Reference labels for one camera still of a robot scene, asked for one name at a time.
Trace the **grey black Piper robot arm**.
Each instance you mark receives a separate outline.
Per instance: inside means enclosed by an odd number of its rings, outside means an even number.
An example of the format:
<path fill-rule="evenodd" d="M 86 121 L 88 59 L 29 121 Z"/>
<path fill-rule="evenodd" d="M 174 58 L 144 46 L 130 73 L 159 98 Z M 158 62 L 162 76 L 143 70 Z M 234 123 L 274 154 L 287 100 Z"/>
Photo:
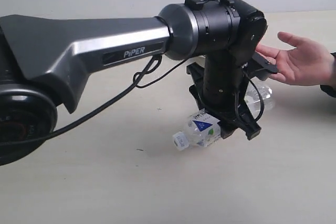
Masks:
<path fill-rule="evenodd" d="M 151 61 L 131 84 L 154 71 L 163 56 L 191 64 L 190 92 L 219 119 L 220 135 L 260 133 L 244 100 L 251 78 L 267 78 L 256 46 L 264 14 L 243 0 L 185 0 L 145 18 L 47 19 L 1 17 L 1 164 L 18 161 L 69 130 L 55 128 L 57 107 L 76 110 L 89 77 L 144 57 Z"/>

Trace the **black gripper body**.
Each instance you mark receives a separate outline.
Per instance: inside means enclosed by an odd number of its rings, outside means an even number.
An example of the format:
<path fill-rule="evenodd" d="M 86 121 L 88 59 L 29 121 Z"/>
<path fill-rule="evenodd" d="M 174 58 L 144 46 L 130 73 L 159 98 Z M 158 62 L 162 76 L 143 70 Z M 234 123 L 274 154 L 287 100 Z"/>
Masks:
<path fill-rule="evenodd" d="M 251 78 L 244 68 L 233 68 L 225 64 L 220 66 L 209 63 L 202 67 L 197 63 L 189 64 L 186 73 L 193 84 L 189 87 L 199 110 L 219 119 L 220 123 L 229 123 L 245 132 L 248 140 L 261 132 L 258 120 L 252 118 L 245 102 L 245 94 Z"/>

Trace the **open human hand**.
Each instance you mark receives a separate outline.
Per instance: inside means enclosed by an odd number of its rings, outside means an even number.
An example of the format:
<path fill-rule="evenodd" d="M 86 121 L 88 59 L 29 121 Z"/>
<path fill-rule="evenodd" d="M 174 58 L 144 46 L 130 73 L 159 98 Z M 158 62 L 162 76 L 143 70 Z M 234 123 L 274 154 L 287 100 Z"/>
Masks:
<path fill-rule="evenodd" d="M 258 44 L 256 52 L 277 65 L 272 79 L 291 86 L 330 86 L 335 88 L 335 56 L 312 39 L 280 31 L 280 41 L 292 46 L 284 50 Z"/>

